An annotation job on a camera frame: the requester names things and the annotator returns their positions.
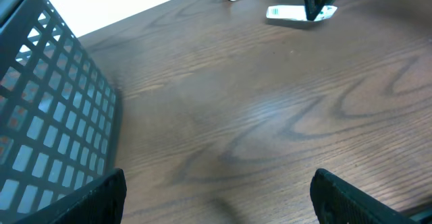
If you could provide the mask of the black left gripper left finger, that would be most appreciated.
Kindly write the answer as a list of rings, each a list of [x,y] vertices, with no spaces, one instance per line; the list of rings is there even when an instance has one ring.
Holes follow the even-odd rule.
[[[116,168],[16,224],[120,224],[126,193],[124,171]]]

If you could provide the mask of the white green medicine box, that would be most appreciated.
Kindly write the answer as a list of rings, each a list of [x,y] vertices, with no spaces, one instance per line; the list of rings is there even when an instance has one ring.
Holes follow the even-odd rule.
[[[326,5],[318,13],[315,19],[310,22],[320,22],[331,18],[337,11],[338,7]],[[308,22],[306,9],[304,5],[274,5],[269,6],[266,12],[267,19],[287,20],[295,22]]]

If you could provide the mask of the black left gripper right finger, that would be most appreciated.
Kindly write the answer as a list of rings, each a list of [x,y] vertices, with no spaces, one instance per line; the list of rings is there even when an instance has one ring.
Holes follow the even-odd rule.
[[[415,223],[326,169],[317,169],[310,199],[320,224]]]

